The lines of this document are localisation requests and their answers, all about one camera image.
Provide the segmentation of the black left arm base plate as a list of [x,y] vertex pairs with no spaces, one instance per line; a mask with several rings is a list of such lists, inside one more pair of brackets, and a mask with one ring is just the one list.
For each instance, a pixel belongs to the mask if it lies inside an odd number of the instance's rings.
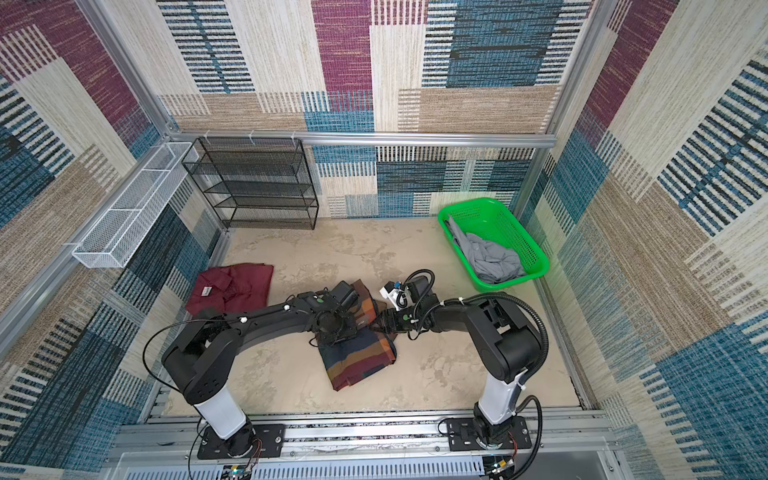
[[284,424],[247,422],[231,437],[222,439],[212,427],[206,426],[195,456],[198,460],[277,458],[282,452],[284,434]]

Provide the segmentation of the multicolour plaid long sleeve shirt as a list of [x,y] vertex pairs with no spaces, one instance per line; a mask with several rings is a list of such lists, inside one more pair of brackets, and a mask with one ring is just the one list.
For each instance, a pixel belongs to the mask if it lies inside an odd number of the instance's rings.
[[334,391],[353,386],[397,360],[394,346],[397,334],[385,334],[374,326],[387,304],[374,299],[361,280],[355,281],[352,287],[358,294],[350,309],[358,327],[357,335],[334,345],[318,347]]

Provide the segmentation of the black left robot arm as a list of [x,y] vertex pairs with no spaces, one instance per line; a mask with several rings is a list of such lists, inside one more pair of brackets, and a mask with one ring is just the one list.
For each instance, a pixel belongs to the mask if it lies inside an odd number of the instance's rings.
[[357,335],[351,312],[357,291],[345,281],[333,289],[304,292],[255,312],[204,310],[188,321],[162,356],[162,365],[208,425],[222,457],[239,458],[256,448],[257,434],[227,382],[242,351],[283,335],[311,332],[319,346]]

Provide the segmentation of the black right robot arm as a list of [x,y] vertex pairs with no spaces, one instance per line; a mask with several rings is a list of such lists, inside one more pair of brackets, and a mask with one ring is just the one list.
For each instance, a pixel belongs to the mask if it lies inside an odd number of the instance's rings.
[[451,331],[467,333],[486,369],[486,383],[473,407],[478,444],[498,448],[509,438],[528,380],[546,361],[549,337],[540,316],[524,301],[503,292],[469,298],[426,300],[379,313],[372,328],[386,334]]

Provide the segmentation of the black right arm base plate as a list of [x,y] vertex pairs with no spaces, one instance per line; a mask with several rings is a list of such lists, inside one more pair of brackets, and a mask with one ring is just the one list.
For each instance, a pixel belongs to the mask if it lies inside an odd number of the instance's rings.
[[451,451],[525,450],[533,446],[531,430],[521,416],[499,425],[485,425],[478,418],[447,418],[438,430],[442,427]]

